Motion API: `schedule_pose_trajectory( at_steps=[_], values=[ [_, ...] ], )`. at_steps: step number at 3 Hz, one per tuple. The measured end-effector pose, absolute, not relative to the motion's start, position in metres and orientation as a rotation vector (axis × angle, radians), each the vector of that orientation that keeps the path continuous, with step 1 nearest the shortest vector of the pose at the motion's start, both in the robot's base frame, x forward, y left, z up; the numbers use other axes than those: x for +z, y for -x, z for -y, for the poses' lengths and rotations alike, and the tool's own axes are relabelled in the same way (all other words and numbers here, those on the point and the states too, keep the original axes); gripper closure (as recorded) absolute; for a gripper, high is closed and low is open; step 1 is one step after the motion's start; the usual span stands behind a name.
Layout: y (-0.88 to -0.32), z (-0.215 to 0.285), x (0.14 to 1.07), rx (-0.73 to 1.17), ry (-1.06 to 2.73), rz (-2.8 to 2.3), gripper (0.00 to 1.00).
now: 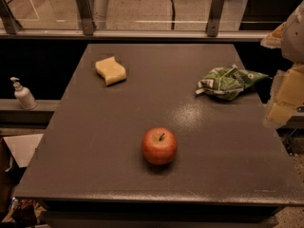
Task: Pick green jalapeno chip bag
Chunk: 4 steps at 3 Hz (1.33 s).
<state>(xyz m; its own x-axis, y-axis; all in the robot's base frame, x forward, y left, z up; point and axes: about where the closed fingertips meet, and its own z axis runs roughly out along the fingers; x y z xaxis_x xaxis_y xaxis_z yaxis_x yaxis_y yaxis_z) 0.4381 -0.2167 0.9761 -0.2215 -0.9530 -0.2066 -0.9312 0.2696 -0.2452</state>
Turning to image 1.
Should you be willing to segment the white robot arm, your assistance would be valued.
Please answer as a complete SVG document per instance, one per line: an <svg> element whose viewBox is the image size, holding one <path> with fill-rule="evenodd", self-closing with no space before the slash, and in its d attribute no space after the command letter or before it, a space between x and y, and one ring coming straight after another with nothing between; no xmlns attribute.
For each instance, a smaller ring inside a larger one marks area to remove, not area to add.
<svg viewBox="0 0 304 228"><path fill-rule="evenodd" d="M304 1L260 44L279 48L282 58L291 64L288 69L276 72L266 104L263 124L278 129L304 104Z"/></svg>

